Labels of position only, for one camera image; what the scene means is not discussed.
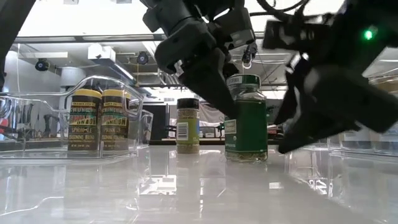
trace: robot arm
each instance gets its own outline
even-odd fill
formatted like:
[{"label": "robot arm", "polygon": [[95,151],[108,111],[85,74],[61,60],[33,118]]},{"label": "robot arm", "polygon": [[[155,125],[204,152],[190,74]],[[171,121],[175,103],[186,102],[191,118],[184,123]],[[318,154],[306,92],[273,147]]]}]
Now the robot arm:
[{"label": "robot arm", "polygon": [[[175,73],[182,62],[179,80],[224,114],[235,117],[234,102],[225,76],[239,70],[228,63],[229,50],[255,41],[250,15],[243,0],[141,0],[148,10],[143,21],[167,39],[159,44],[155,59],[159,68]],[[229,11],[215,19],[224,10]]]},{"label": "robot arm", "polygon": [[[141,1],[149,8],[146,25],[152,32],[162,28],[168,37],[155,53],[160,69],[175,73],[174,64],[181,60],[180,81],[225,115],[235,117],[223,73],[237,71],[228,65],[228,51],[255,41],[244,1]],[[286,66],[289,90],[275,121],[292,119],[280,152],[359,130],[359,124],[384,132],[398,120],[398,100],[362,77],[385,47],[397,46],[394,9],[398,3],[346,0],[336,15],[323,16],[323,24],[311,24],[308,20],[316,16],[303,16],[309,0],[294,5],[299,6],[294,15],[285,10],[295,7],[277,10],[265,0],[257,1],[266,12],[252,16],[273,15],[279,20],[267,22],[263,48],[298,52]],[[229,12],[214,19],[225,9]],[[294,41],[286,44],[284,37]]]}]

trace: green spice jar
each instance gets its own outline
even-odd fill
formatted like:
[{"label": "green spice jar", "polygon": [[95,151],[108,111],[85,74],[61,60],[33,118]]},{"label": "green spice jar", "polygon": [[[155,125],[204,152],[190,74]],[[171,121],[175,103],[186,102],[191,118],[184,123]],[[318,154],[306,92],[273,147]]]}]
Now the green spice jar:
[{"label": "green spice jar", "polygon": [[101,93],[77,90],[70,107],[68,150],[95,151],[98,149],[98,113]]},{"label": "green spice jar", "polygon": [[227,86],[236,102],[238,117],[225,117],[225,157],[238,162],[268,158],[266,97],[257,75],[233,75]]},{"label": "green spice jar", "polygon": [[199,153],[199,100],[177,100],[177,153]]}]

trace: black jar lid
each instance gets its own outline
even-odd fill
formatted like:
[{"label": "black jar lid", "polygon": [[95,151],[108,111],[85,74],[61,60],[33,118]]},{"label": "black jar lid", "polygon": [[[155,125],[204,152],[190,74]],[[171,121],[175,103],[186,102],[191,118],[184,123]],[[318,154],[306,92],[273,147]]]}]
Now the black jar lid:
[{"label": "black jar lid", "polygon": [[199,100],[196,98],[178,99],[177,109],[199,109]]}]

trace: green jar label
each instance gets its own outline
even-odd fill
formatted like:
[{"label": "green jar label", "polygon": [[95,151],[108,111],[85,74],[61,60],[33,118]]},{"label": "green jar label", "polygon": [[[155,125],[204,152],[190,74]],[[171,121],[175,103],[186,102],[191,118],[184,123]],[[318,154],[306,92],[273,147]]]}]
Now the green jar label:
[{"label": "green jar label", "polygon": [[267,106],[263,101],[236,102],[239,111],[237,119],[225,117],[225,151],[266,152]]},{"label": "green jar label", "polygon": [[176,140],[178,144],[199,144],[199,119],[178,119]]}]

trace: spice jar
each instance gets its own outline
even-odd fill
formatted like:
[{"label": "spice jar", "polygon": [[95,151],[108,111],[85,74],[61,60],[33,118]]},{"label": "spice jar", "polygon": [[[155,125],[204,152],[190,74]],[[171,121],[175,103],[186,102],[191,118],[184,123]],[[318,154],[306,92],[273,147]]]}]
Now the spice jar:
[{"label": "spice jar", "polygon": [[257,75],[233,75],[227,86],[236,103],[238,117],[225,116],[225,157],[238,162],[261,162],[268,158],[266,97]]},{"label": "spice jar", "polygon": [[68,150],[95,151],[98,149],[98,113],[101,93],[94,90],[77,90],[70,107]]},{"label": "spice jar", "polygon": [[183,98],[177,100],[177,152],[199,153],[199,100]]},{"label": "spice jar", "polygon": [[130,122],[123,108],[123,100],[126,100],[127,108],[131,95],[122,90],[105,90],[102,94],[101,148],[104,151],[129,149]]}]

